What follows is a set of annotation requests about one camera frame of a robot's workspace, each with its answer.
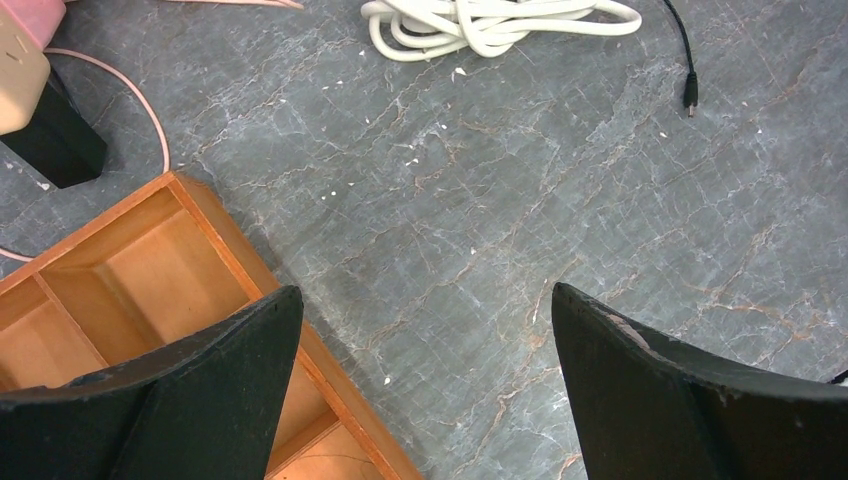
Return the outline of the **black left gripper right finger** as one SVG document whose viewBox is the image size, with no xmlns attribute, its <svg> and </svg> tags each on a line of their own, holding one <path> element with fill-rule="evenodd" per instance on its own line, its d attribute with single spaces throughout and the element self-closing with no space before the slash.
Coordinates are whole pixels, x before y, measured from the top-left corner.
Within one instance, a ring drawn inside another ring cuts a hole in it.
<svg viewBox="0 0 848 480">
<path fill-rule="evenodd" d="M 551 323 L 591 479 L 843 479 L 847 389 L 747 366 L 558 283 Z"/>
</svg>

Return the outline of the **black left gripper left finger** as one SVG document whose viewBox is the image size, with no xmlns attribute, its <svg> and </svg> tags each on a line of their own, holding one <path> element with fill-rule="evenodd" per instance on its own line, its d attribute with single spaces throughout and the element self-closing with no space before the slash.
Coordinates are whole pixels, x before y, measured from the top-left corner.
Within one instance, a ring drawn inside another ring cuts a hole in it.
<svg viewBox="0 0 848 480">
<path fill-rule="evenodd" d="M 2 477 L 263 478 L 303 311 L 284 286 L 119 365 L 3 394 Z"/>
</svg>

